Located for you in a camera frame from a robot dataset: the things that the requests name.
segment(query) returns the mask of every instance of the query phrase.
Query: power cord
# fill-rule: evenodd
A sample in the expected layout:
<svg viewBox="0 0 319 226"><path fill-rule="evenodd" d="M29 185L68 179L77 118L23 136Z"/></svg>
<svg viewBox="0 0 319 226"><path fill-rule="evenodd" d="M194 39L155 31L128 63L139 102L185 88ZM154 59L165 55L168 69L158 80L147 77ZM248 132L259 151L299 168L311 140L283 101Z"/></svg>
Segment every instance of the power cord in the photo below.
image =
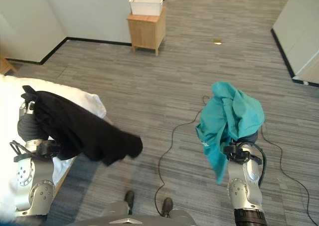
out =
<svg viewBox="0 0 319 226"><path fill-rule="evenodd" d="M287 176L289 179L291 179L291 180L297 182L298 184L300 184L300 185L306 190L307 196L308 196L308 201L307 201L307 215L308 215L309 219L314 223L314 225L318 226L318 224L313 220L313 218L311 218L310 213L309 213L310 194L309 194L308 189L307 189L306 186L304 186L299 180L296 180L295 178L293 178L293 177L287 175L287 174L284 172L284 170L283 170L283 166L282 166L283 148L281 148L279 145L276 145L276 144L270 142L269 140L267 140L267 139L265 138L264 132L263 132L263 127L261 127L261 135L262 135L263 139L264 139L266 142L268 142L269 144L274 145L274 146L276 146L278 149L280 149L280 163L279 163L280 171L281 171L285 176Z"/></svg>
<svg viewBox="0 0 319 226"><path fill-rule="evenodd" d="M208 99L209 99L209 96L207 96L207 95L204 95L204 96L203 96L202 101L203 101L203 104L204 104L204 105L207 104L207 102L205 102L205 100L204 100L205 98L208 98ZM175 128L174 128L174 129L172 130L172 132L171 132L171 144L170 144L170 147L169 147L168 150L166 150L166 151L164 152L164 154L162 154L162 156L161 156L160 159L159 159L159 162L158 162L158 173L159 173L159 178L160 178L160 180L161 180L162 185L158 188L158 190L156 190L156 193L155 193L155 195L154 195L154 203L155 203L156 210L158 211L158 214L159 214L160 216L163 216L163 215L161 214L161 212L160 212L160 210L159 210L159 208L158 208L158 205L157 205L157 203L156 203L156 196L157 196L158 192L161 190L161 188L163 188L163 187L165 186L165 182L164 182L164 180L163 180L163 178L162 178L162 176L161 176L161 173L160 173L160 162L161 162L161 160L163 159L163 157L164 157L164 156L172 149L172 147L173 147L174 133L175 133L176 129L179 128L180 126L190 125L190 124L194 123L194 122L196 121L198 115L201 113L201 111L202 111L202 109L197 112L195 118L194 118L191 122L183 123L183 124L180 124L180 125L175 126Z"/></svg>
<svg viewBox="0 0 319 226"><path fill-rule="evenodd" d="M21 154L22 154L21 151L20 151L20 149L22 149L23 151L25 151L26 154L28 154L28 155L29 155L30 157L32 157L32 158L35 158L35 159L37 159L37 160L42 160L42 161L45 161L45 160L46 160L45 157L36 155L35 153L29 151L25 146L19 144L19 143L18 143L17 141L15 141L15 140L12 140L12 142L10 142L9 144L10 144L11 148L15 151L15 153L16 153L17 155L21 155Z"/></svg>
<svg viewBox="0 0 319 226"><path fill-rule="evenodd" d="M249 143L249 144L254 146L257 150L259 150L259 152L261 153L261 155L263 157L263 169L262 169L259 181L258 181L258 186L261 187L263 180L264 180L266 167L267 167L267 157L266 157L266 154L264 153L263 149L260 148L258 145L256 145L255 143Z"/></svg>

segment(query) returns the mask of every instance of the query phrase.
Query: bed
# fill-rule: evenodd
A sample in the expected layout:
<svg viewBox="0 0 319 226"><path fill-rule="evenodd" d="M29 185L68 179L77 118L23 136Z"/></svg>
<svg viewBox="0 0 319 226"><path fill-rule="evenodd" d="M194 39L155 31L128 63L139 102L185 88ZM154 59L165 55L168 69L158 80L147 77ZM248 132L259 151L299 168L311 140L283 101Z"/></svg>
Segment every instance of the bed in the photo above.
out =
<svg viewBox="0 0 319 226"><path fill-rule="evenodd" d="M35 90L44 90L61 95L98 117L107 119L106 109L96 94L90 94L77 88L45 80L17 78L0 74L0 219L3 221L10 221L15 218L14 192L17 188L16 170L13 162L15 152L9 146L9 142L16 140L23 145L25 144L18 135L16 127L19 117L19 107L23 102L23 99L20 97L24 93L22 89L23 85L30 85ZM74 159L62 161L57 157L53 158L53 182L56 186L56 192L58 192L62 185Z"/></svg>

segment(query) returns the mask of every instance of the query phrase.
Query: small object on floor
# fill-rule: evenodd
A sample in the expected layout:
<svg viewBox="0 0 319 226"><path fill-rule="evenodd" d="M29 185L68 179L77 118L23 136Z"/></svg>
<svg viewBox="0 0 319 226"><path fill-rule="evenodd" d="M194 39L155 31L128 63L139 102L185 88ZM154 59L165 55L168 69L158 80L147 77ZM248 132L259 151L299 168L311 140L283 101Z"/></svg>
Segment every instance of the small object on floor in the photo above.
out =
<svg viewBox="0 0 319 226"><path fill-rule="evenodd" d="M222 42L221 39L213 39L213 43L214 43L215 45L221 45L223 42Z"/></svg>
<svg viewBox="0 0 319 226"><path fill-rule="evenodd" d="M169 212L173 209L173 200L171 198L166 198L164 200L163 206L161 208L161 216L169 217Z"/></svg>

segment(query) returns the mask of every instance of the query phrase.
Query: white partition wall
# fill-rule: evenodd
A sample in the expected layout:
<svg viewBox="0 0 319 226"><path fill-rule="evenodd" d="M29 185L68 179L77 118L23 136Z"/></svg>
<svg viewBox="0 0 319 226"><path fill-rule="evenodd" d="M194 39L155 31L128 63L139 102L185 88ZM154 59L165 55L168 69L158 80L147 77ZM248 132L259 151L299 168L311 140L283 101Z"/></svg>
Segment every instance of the white partition wall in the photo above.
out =
<svg viewBox="0 0 319 226"><path fill-rule="evenodd" d="M293 79L319 83L319 0L288 0L273 31Z"/></svg>
<svg viewBox="0 0 319 226"><path fill-rule="evenodd" d="M0 0L0 54L40 62L66 33L47 0Z"/></svg>
<svg viewBox="0 0 319 226"><path fill-rule="evenodd" d="M0 0L0 54L41 62L66 37L131 43L129 0Z"/></svg>
<svg viewBox="0 0 319 226"><path fill-rule="evenodd" d="M48 0L69 37L131 43L129 0Z"/></svg>

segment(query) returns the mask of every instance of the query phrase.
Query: wooden cabinet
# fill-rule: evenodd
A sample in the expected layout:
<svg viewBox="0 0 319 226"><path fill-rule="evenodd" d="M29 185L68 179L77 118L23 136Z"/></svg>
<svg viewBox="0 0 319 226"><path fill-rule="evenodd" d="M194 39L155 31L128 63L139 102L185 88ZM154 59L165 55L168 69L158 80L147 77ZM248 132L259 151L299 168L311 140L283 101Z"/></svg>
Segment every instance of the wooden cabinet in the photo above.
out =
<svg viewBox="0 0 319 226"><path fill-rule="evenodd" d="M136 47L154 49L159 54L159 46L165 37L166 7L160 16L155 15L129 15L128 23L131 34L132 49Z"/></svg>

